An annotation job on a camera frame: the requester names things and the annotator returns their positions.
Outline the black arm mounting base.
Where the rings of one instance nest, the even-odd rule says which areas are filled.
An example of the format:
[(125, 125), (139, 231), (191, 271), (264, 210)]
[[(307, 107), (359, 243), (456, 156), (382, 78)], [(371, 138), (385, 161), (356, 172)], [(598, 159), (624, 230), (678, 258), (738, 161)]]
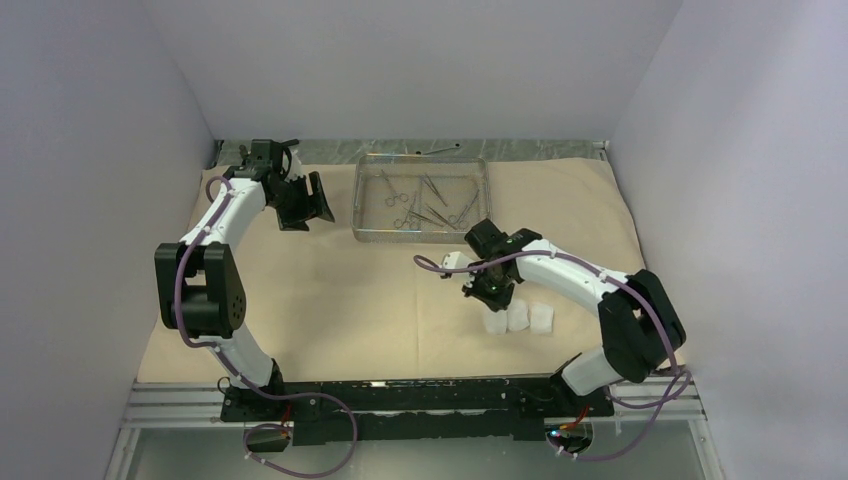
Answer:
[(507, 376), (388, 381), (277, 382), (266, 399), (224, 392), (226, 423), (287, 420), (296, 446), (360, 441), (509, 437), (536, 441), (558, 421), (614, 413), (602, 390), (575, 396), (554, 378)]

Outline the black-handled claw hammer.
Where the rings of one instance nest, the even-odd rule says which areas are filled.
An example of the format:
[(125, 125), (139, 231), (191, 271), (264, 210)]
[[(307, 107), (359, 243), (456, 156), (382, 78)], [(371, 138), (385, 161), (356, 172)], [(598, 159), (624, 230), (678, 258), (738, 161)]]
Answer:
[(250, 142), (238, 145), (238, 153), (243, 161), (271, 161), (279, 159), (285, 151), (300, 143), (297, 139), (275, 141), (271, 139), (252, 139)]

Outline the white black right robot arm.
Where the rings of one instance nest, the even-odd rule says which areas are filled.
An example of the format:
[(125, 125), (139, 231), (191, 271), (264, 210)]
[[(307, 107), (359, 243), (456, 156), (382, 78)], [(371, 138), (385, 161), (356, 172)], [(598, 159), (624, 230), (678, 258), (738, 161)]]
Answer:
[(516, 285), (541, 285), (593, 314), (601, 332), (599, 346), (568, 360), (555, 374), (551, 401), (574, 415), (593, 393), (620, 380), (644, 381), (663, 363), (674, 372), (676, 351), (686, 332), (658, 276), (649, 270), (624, 273), (570, 254), (529, 229), (508, 234), (490, 220), (464, 237), (477, 256), (463, 293), (491, 311), (506, 309)]

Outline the beige wrapping cloth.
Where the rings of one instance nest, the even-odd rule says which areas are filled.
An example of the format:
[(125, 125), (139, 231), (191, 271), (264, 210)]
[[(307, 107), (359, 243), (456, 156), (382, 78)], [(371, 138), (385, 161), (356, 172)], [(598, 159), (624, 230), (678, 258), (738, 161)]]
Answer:
[[(644, 265), (634, 222), (609, 164), (594, 159), (492, 162), (494, 223), (527, 228), (605, 268)], [(355, 169), (319, 169), (334, 222), (283, 232), (259, 214), (234, 259), (247, 295), (246, 325), (289, 382), (548, 375), (601, 340), (595, 317), (531, 282), (517, 298), (550, 305), (550, 333), (489, 334), (484, 305), (414, 264), (444, 245), (362, 243), (352, 212)]]

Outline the silver forceps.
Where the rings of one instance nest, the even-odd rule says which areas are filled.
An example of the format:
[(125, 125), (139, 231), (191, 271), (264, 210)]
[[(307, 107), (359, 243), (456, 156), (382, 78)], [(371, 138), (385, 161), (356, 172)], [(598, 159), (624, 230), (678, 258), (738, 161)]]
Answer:
[(432, 224), (432, 225), (436, 225), (436, 226), (440, 226), (440, 227), (442, 227), (442, 226), (443, 226), (443, 223), (442, 223), (442, 222), (439, 222), (439, 221), (437, 221), (437, 220), (434, 220), (434, 219), (432, 219), (432, 218), (430, 218), (430, 217), (427, 217), (427, 216), (425, 216), (425, 215), (423, 215), (423, 214), (417, 213), (417, 212), (412, 211), (412, 210), (408, 210), (408, 211), (407, 211), (407, 214), (406, 214), (405, 219), (406, 219), (406, 220), (417, 219), (418, 221), (423, 221), (423, 222), (426, 222), (426, 223), (430, 223), (430, 224)]
[(435, 183), (433, 182), (433, 180), (431, 179), (431, 177), (430, 177), (428, 174), (424, 174), (424, 175), (423, 175), (423, 182), (424, 182), (424, 183), (428, 186), (428, 188), (429, 188), (429, 189), (431, 190), (431, 192), (432, 192), (432, 193), (436, 196), (436, 198), (437, 198), (437, 199), (438, 199), (438, 200), (439, 200), (439, 201), (440, 201), (440, 202), (441, 202), (441, 203), (442, 203), (445, 207), (448, 207), (448, 203), (446, 202), (445, 198), (442, 196), (442, 194), (440, 193), (440, 191), (439, 191), (439, 190), (438, 190), (438, 188), (436, 187)]
[(452, 230), (458, 229), (458, 226), (454, 221), (452, 221), (448, 216), (442, 215), (439, 211), (431, 207), (429, 204), (425, 205), (425, 209), (445, 227), (449, 227)]

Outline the white gauze square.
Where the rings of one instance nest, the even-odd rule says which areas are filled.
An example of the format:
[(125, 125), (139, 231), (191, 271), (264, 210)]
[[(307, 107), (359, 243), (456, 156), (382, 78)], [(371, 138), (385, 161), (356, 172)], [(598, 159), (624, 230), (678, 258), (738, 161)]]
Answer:
[(534, 334), (547, 335), (553, 331), (554, 308), (547, 304), (533, 303), (529, 310), (530, 330)]

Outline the white gauze pad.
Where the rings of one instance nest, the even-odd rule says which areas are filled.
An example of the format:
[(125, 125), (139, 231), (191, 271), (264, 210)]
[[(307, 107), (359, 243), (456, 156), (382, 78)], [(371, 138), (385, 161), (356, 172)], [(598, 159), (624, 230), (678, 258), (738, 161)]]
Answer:
[(485, 331), (490, 335), (504, 335), (508, 331), (508, 312), (506, 310), (491, 311), (485, 309), (482, 315)]
[(507, 330), (519, 332), (530, 326), (529, 306), (525, 300), (514, 299), (507, 309)]

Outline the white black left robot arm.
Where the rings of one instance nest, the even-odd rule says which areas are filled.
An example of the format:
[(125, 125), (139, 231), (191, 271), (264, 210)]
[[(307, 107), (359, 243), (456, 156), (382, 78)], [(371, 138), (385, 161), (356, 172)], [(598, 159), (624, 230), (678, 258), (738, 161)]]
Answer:
[(279, 417), (287, 392), (277, 362), (246, 324), (247, 295), (235, 250), (250, 225), (271, 210), (279, 230), (306, 232), (309, 221), (335, 220), (318, 172), (306, 173), (297, 139), (254, 139), (241, 161), (207, 180), (210, 202), (179, 241), (154, 253), (160, 317), (192, 349), (206, 349), (231, 384), (249, 390), (248, 407), (264, 420)]

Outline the silver haemostat clamp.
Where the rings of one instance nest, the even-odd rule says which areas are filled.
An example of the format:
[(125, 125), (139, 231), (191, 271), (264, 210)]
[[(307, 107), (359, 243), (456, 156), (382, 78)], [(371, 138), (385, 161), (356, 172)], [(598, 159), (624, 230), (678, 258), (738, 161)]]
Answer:
[(409, 197), (406, 202), (400, 203), (402, 215), (392, 222), (395, 229), (418, 230), (420, 228), (420, 220), (413, 216), (413, 214), (416, 213), (416, 203), (419, 197), (420, 194), (415, 193), (413, 196)]
[(479, 198), (479, 192), (476, 191), (472, 198), (465, 204), (459, 213), (448, 217), (449, 226), (454, 230), (467, 229), (469, 226), (468, 216), (471, 208), (475, 205)]

